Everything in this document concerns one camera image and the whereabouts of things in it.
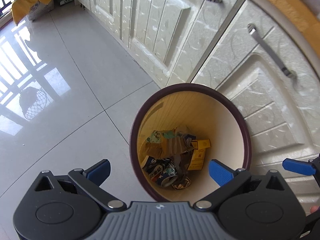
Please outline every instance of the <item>dark brown rim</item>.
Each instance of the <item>dark brown rim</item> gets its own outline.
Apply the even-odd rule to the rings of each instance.
[[[162,197],[159,193],[157,193],[150,186],[146,177],[143,175],[143,171],[140,168],[140,163],[139,163],[138,154],[137,154],[138,132],[144,116],[156,102],[158,102],[161,98],[167,95],[170,95],[176,92],[181,92],[181,91],[194,91],[194,92],[206,94],[218,100],[230,111],[230,113],[236,119],[243,137],[244,162],[242,167],[245,169],[249,169],[250,163],[251,163],[251,155],[252,155],[251,140],[250,140],[250,134],[247,128],[247,124],[245,123],[245,120],[241,115],[241,113],[239,112],[239,110],[229,99],[227,99],[224,95],[217,92],[216,90],[203,85],[199,85],[199,84],[184,83],[184,84],[176,84],[176,85],[163,88],[158,92],[156,92],[154,95],[152,95],[140,108],[136,118],[134,119],[134,122],[131,128],[131,134],[130,134],[130,159],[131,159],[134,173],[136,174],[140,184],[143,186],[145,191],[147,191],[152,198],[154,198],[156,201],[159,201],[159,202],[166,202],[168,200]]]

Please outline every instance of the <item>yellow box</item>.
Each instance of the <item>yellow box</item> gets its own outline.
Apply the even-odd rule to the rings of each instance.
[[[202,170],[205,149],[211,146],[210,140],[193,140],[191,144],[195,149],[193,150],[188,171]]]
[[[191,145],[195,150],[201,150],[211,147],[210,140],[192,140]]]

